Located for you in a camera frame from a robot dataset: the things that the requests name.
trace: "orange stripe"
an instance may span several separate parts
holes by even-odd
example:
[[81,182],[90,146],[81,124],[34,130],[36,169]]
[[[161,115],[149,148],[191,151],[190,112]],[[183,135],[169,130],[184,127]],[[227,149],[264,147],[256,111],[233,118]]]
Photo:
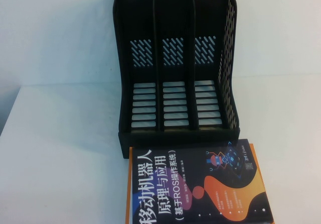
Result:
[[253,154],[253,157],[254,157],[254,161],[255,161],[256,166],[257,166],[257,170],[258,170],[259,173],[260,173],[260,176],[261,176],[261,179],[262,179],[262,182],[263,182],[263,185],[264,185],[264,181],[263,181],[263,177],[262,177],[262,174],[261,174],[259,162],[257,161],[257,157],[256,157],[254,145],[253,145],[253,144],[250,144],[250,147],[251,147],[251,151],[252,151],[252,154]]
[[132,147],[129,148],[129,160],[128,160],[128,183],[127,183],[127,203],[126,203],[126,219],[125,224],[129,224],[130,213],[130,193],[131,193],[131,172],[132,172]]

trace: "book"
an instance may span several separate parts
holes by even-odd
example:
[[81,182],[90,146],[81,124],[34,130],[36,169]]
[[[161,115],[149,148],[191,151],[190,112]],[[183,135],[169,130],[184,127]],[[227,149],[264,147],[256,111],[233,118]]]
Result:
[[127,223],[274,223],[253,145],[211,146],[132,149]]

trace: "black file organizer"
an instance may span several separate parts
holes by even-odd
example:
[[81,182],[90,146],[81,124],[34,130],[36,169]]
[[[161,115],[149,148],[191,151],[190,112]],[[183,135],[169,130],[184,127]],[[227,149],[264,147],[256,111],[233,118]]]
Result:
[[115,0],[113,14],[124,158],[131,146],[237,140],[236,1]]

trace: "white backdrop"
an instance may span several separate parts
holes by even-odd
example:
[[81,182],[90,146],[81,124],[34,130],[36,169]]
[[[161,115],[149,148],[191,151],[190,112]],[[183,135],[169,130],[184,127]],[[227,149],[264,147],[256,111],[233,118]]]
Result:
[[[20,85],[120,81],[113,0],[0,0],[0,132]],[[321,73],[321,0],[237,0],[234,76]]]

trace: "slotted side panel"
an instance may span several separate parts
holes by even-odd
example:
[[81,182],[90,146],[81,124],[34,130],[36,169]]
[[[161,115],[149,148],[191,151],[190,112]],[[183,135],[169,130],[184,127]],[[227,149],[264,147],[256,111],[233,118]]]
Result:
[[231,85],[236,27],[235,4],[235,0],[228,0],[225,35],[223,39],[223,49],[218,73],[218,84],[223,95],[224,110],[227,115],[229,128],[231,129],[239,126],[236,109],[232,104],[234,99]]

